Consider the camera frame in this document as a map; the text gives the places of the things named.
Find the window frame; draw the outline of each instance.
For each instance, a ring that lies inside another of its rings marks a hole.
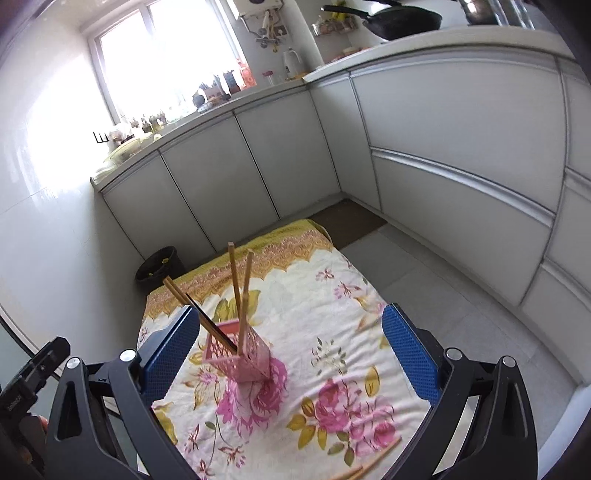
[[[96,80],[99,84],[100,92],[103,96],[103,100],[105,101],[105,105],[107,107],[107,110],[109,111],[111,120],[113,120],[114,125],[121,122],[121,117],[119,116],[119,112],[117,111],[115,102],[111,97],[111,93],[109,92],[109,86],[106,81],[105,58],[103,56],[100,38],[103,35],[105,35],[109,30],[115,28],[122,21],[126,20],[128,17],[135,14],[136,12],[139,12],[142,16],[142,20],[144,21],[144,25],[146,27],[148,35],[152,39],[155,39],[156,33],[154,27],[154,20],[152,19],[152,13],[150,12],[150,5],[157,3],[158,1],[159,0],[124,1],[118,7],[113,8],[109,12],[103,14],[99,19],[95,20],[94,22],[91,22],[88,25],[83,26],[80,29],[83,35],[85,35],[87,38],[90,50],[90,59],[92,61],[92,66],[95,70]],[[228,27],[228,21],[225,18],[223,12],[220,10],[217,2],[215,0],[203,1],[209,4],[215,16],[217,17],[217,20],[219,21],[219,24],[222,27],[222,31],[226,36],[226,39],[228,41],[228,44],[230,45],[230,49],[232,50],[234,56],[237,59],[246,61],[240,45],[237,44],[235,34],[233,31],[230,32]]]

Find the floral tablecloth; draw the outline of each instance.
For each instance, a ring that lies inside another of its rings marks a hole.
[[[381,478],[430,408],[382,334],[383,299],[321,229],[300,220],[237,249],[241,282],[255,252],[248,321],[272,378],[237,384],[204,364],[202,329],[152,406],[201,478],[329,479],[401,438],[365,477]],[[236,317],[227,254],[177,282],[215,322]],[[179,311],[164,287],[152,292],[138,346]]]

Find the floor tile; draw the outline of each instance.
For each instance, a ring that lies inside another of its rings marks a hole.
[[[413,255],[495,322],[497,327],[523,350],[528,359],[535,354],[540,344],[537,337],[503,305],[457,268],[392,225],[384,225],[379,231]]]
[[[520,367],[534,414],[538,450],[556,427],[574,393],[574,381],[566,371],[557,375],[560,369],[558,361],[543,347]]]
[[[529,361],[512,339],[476,309],[466,315],[440,342],[444,348],[457,347],[468,358],[479,362],[495,364],[504,355],[515,358],[519,367]]]
[[[341,251],[380,293],[420,266],[420,262],[379,232],[370,233]]]
[[[413,323],[438,340],[476,308],[440,277],[421,265],[380,291],[398,303]]]

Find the kitchen cabinet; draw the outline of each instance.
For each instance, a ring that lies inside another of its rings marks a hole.
[[[569,113],[569,166],[591,179],[591,85],[572,61],[560,60]]]
[[[519,304],[550,234],[533,202],[445,167],[374,155],[384,213]]]
[[[569,170],[548,256],[591,292],[591,181]]]
[[[566,121],[551,56],[450,49],[351,76],[372,147],[460,168],[556,211]]]
[[[160,155],[151,155],[103,191],[105,201],[139,253],[148,258],[174,245],[185,267],[215,253]]]
[[[549,262],[542,263],[521,306],[575,377],[591,382],[591,299]]]
[[[187,134],[162,155],[216,250],[279,220],[233,115]]]
[[[236,116],[282,218],[339,192],[308,91],[241,109]]]
[[[343,192],[380,210],[374,166],[353,87],[345,75],[310,89]]]

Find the blue gripper pad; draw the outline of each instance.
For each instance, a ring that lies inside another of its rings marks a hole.
[[[382,329],[417,395],[435,405],[441,396],[437,365],[394,305],[384,308]]]
[[[140,395],[144,405],[149,407],[164,398],[197,335],[199,314],[188,307],[164,330],[154,332],[144,342],[138,351],[142,359]]]

